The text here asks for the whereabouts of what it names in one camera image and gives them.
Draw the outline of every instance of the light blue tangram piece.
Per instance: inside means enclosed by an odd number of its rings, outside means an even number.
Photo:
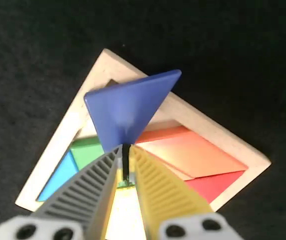
[[[180,75],[180,70],[168,71],[84,96],[105,152],[135,143]]]
[[[37,201],[46,201],[56,190],[78,172],[73,155],[69,150],[58,164],[57,169],[43,188]]]

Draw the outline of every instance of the black fabric background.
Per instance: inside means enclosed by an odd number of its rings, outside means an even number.
[[[266,154],[220,209],[247,240],[286,239],[286,1],[0,0],[0,222],[103,48]]]

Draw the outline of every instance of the blue triangle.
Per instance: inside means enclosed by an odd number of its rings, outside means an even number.
[[[73,155],[69,150],[63,157],[62,161],[58,164],[58,168],[55,170],[37,201],[46,201],[56,190],[58,190],[67,180],[74,176],[78,172],[78,168],[74,161]]]
[[[133,144],[181,75],[180,70],[88,92],[85,103],[105,152]]]

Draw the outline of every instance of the green tangram piece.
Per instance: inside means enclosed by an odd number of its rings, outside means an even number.
[[[78,139],[70,149],[79,170],[104,154],[98,137]]]

